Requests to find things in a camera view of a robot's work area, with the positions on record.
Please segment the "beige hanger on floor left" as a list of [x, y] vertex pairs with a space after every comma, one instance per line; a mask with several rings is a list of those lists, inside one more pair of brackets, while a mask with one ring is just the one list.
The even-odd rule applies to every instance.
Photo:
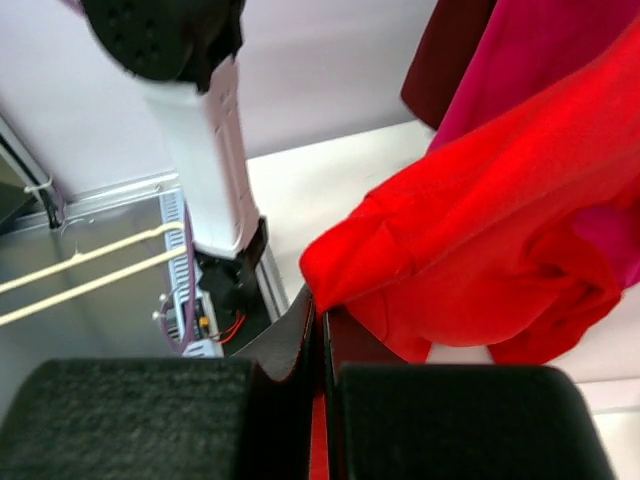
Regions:
[[39, 285], [53, 277], [59, 277], [70, 272], [76, 273], [77, 271], [84, 273], [84, 276], [80, 276], [70, 287], [64, 290], [55, 291], [43, 298], [36, 298], [34, 301], [29, 301], [23, 306], [2, 313], [1, 326], [4, 327], [39, 314], [146, 270], [166, 264], [170, 260], [184, 256], [187, 253], [187, 248], [184, 243], [181, 243], [174, 247], [166, 247], [165, 250], [160, 253], [147, 255], [145, 258], [139, 258], [138, 260], [134, 259], [127, 264], [121, 261], [120, 263], [116, 263], [113, 268], [107, 268], [107, 260], [116, 254], [123, 253], [125, 250], [131, 250], [134, 246], [141, 245], [147, 241], [163, 237], [165, 234], [183, 234], [185, 232], [186, 227], [183, 222], [174, 221], [164, 223], [160, 226], [129, 235], [123, 239], [112, 241], [87, 252], [76, 251], [69, 259], [27, 273], [18, 278], [2, 282], [1, 296], [5, 297], [9, 293], [17, 292], [33, 284]]

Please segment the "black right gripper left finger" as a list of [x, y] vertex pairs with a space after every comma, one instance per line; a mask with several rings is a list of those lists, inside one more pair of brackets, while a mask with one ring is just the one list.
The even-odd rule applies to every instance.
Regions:
[[228, 358], [43, 363], [2, 423], [2, 477], [307, 478], [314, 317], [302, 289]]

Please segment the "pink t shirt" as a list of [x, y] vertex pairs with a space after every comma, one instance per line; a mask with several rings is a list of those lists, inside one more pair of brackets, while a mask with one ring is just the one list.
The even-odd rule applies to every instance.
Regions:
[[[632, 24], [639, 27], [635, 1], [498, 2], [423, 157], [584, 68]], [[621, 300], [629, 278], [639, 272], [639, 203], [585, 209], [572, 227], [607, 258], [621, 285]]]

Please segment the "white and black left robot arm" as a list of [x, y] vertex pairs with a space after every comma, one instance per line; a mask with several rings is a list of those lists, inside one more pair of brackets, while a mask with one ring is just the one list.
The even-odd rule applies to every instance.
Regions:
[[266, 225], [251, 192], [238, 109], [242, 1], [85, 1], [106, 52], [138, 82], [158, 121], [189, 210], [214, 306], [257, 303]]

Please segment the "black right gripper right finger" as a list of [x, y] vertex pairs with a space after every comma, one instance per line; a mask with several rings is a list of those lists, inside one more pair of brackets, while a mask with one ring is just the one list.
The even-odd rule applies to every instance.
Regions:
[[333, 479], [610, 479], [586, 402], [547, 366], [410, 364], [322, 321]]

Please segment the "red t shirt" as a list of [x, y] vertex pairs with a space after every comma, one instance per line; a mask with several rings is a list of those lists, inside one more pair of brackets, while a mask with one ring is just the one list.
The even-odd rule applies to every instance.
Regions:
[[320, 312], [345, 307], [407, 361], [440, 344], [543, 364], [621, 297], [575, 216], [638, 203], [632, 24], [584, 68], [370, 191], [300, 268]]

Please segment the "dark maroon t shirt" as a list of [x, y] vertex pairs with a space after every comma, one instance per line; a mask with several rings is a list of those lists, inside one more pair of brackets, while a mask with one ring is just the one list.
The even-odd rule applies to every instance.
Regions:
[[436, 3], [400, 91], [408, 110], [431, 129], [440, 127], [495, 5], [492, 0]]

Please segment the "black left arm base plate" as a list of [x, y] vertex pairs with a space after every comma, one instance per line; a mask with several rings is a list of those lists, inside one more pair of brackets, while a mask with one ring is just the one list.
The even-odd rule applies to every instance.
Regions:
[[271, 325], [256, 273], [243, 260], [199, 255], [198, 286], [211, 300], [225, 357], [241, 350]]

